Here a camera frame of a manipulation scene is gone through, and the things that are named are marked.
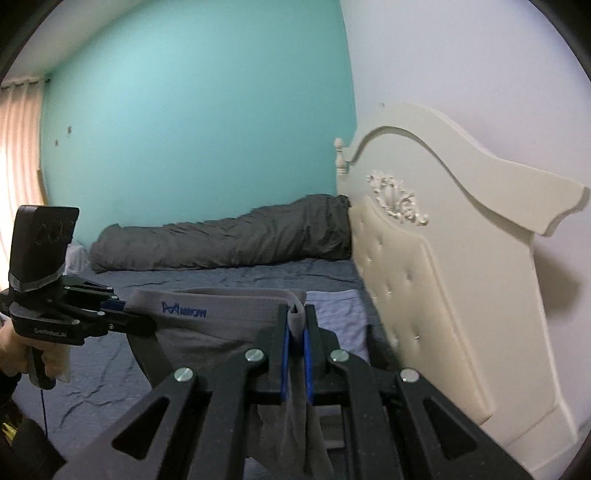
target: silver screw head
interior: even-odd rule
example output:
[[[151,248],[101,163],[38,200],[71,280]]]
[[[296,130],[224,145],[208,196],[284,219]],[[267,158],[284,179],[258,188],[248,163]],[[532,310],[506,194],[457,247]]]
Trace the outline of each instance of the silver screw head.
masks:
[[[330,359],[333,362],[346,362],[349,359],[349,352],[342,348],[337,348],[330,353]]]
[[[188,367],[181,367],[174,373],[177,382],[188,382],[193,378],[193,370]]]
[[[258,348],[251,348],[244,352],[244,358],[246,358],[247,362],[260,362],[265,358],[265,354]]]
[[[414,368],[403,368],[400,371],[400,378],[403,382],[415,383],[421,376]]]

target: human hand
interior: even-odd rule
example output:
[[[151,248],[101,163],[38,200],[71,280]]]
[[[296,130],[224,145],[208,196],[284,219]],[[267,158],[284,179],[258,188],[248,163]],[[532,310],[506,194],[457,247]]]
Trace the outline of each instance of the human hand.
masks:
[[[17,334],[9,317],[2,316],[4,326],[0,328],[0,370],[13,377],[17,373],[27,374],[27,351],[29,347],[43,351],[41,358],[45,373],[50,378],[63,374],[69,366],[70,349],[67,345],[43,342]]]

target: tufted headboard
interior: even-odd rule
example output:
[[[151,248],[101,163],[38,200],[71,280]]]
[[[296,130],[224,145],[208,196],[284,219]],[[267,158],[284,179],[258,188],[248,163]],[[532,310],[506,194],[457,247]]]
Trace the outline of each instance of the tufted headboard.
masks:
[[[576,441],[532,260],[589,189],[501,160],[439,112],[397,105],[337,149],[353,259],[388,340],[533,473]]]

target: bed post finial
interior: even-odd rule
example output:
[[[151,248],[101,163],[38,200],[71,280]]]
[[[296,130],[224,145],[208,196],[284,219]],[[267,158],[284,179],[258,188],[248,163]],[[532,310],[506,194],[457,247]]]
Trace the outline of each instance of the bed post finial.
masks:
[[[344,147],[343,139],[342,138],[335,138],[335,149],[336,149],[335,165],[336,165],[337,175],[338,174],[343,175],[343,174],[348,173],[347,162],[345,161],[345,158],[343,157],[343,147]]]

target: curtain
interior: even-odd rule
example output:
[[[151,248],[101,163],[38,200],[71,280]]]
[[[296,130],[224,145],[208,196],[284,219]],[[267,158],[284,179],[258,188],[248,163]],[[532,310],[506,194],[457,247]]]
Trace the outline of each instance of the curtain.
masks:
[[[8,287],[12,225],[21,205],[43,205],[39,164],[43,81],[0,87],[0,288]]]

